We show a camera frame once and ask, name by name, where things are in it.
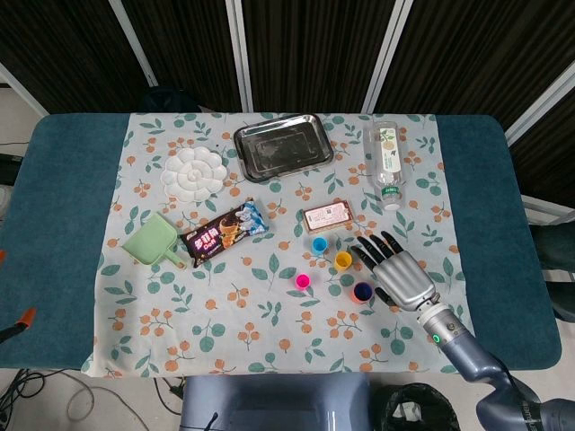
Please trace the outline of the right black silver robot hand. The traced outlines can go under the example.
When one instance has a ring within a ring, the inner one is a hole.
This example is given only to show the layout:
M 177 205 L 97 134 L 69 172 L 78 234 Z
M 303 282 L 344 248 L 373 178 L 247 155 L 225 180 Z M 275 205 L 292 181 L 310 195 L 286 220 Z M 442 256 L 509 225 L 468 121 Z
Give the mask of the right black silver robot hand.
M 359 236 L 351 246 L 379 283 L 387 301 L 407 312 L 422 312 L 439 302 L 439 293 L 418 261 L 388 232 Z

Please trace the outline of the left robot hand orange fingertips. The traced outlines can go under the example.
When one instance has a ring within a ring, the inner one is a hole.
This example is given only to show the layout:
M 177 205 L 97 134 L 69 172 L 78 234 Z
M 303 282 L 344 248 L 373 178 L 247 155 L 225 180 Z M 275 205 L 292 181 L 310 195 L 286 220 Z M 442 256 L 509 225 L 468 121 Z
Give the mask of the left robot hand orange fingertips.
M 35 307 L 31 307 L 23 313 L 22 317 L 16 323 L 10 327 L 2 329 L 0 331 L 0 343 L 4 343 L 8 339 L 27 330 L 32 325 L 36 312 L 37 309 Z

